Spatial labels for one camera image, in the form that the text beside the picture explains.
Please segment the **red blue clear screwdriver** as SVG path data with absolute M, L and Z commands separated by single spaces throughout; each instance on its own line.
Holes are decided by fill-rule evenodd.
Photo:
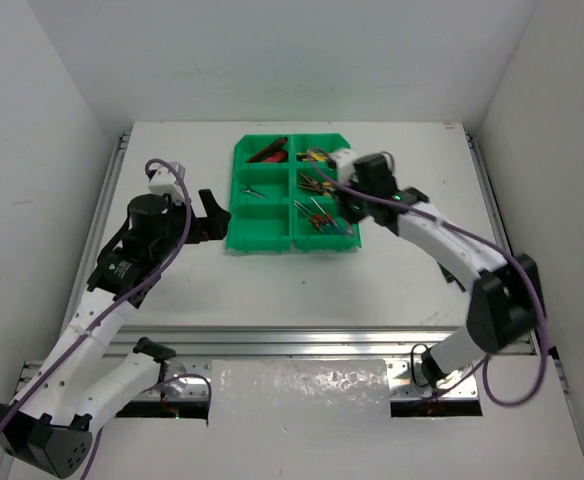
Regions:
M 321 212 L 324 223 L 326 225 L 330 225 L 335 231 L 341 234 L 336 228 L 336 220 L 329 214 L 314 198 L 311 198 L 312 203 L 317 207 L 317 209 Z

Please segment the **yellow needle-nose pliers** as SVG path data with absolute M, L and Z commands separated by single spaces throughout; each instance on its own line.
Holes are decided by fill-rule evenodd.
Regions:
M 298 187 L 316 196 L 333 196 L 335 188 L 330 181 L 322 181 L 299 172 Z

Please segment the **yellow utility knife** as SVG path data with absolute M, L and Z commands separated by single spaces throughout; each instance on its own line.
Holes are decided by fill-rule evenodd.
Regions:
M 297 152 L 295 158 L 299 162 L 320 162 L 329 160 L 329 156 L 321 152 Z

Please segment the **red black utility knife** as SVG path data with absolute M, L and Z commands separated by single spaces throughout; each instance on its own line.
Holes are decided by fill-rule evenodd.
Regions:
M 271 144 L 267 145 L 266 147 L 262 148 L 251 157 L 248 158 L 247 163 L 260 163 L 265 159 L 269 158 L 270 156 L 278 153 L 279 151 L 284 150 L 284 146 L 287 144 L 288 138 L 287 137 L 280 137 Z
M 285 150 L 279 150 L 271 155 L 265 157 L 263 160 L 260 160 L 260 164 L 280 164 L 286 163 L 288 161 L 288 152 Z

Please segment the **green black precision screwdriver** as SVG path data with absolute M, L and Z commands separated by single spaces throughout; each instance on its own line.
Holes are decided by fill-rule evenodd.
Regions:
M 455 284 L 462 292 L 466 291 L 463 284 L 448 269 L 441 264 L 439 264 L 439 268 L 447 284 Z

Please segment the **chrome open-end wrench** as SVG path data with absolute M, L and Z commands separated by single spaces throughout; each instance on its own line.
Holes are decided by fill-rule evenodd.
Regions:
M 342 235 L 353 236 L 355 234 L 354 227 L 343 219 L 336 220 L 336 228 Z
M 245 188 L 243 188 L 242 189 L 242 193 L 245 193 L 245 194 L 254 196 L 256 198 L 266 198 L 266 196 L 264 194 L 262 194 L 262 193 L 260 193 L 260 192 L 258 192 L 256 190 L 254 190 L 251 187 L 245 187 Z

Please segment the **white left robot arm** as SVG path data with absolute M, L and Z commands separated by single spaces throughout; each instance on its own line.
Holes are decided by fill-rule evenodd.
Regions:
M 35 376 L 0 403 L 3 451 L 58 479 L 83 464 L 96 433 L 141 392 L 162 382 L 173 349 L 140 338 L 110 373 L 93 373 L 120 328 L 140 308 L 186 244 L 226 237 L 231 215 L 208 189 L 197 217 L 179 191 L 134 197 L 97 257 L 77 310 Z

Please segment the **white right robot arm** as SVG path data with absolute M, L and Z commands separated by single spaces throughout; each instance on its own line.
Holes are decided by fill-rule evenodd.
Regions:
M 547 353 L 545 309 L 538 268 L 531 257 L 514 257 L 451 223 L 414 188 L 378 198 L 355 185 L 338 184 L 334 196 L 347 222 L 374 219 L 434 258 L 470 296 L 465 323 L 421 354 L 420 376 L 429 387 L 534 329 L 540 330 L 542 353 Z

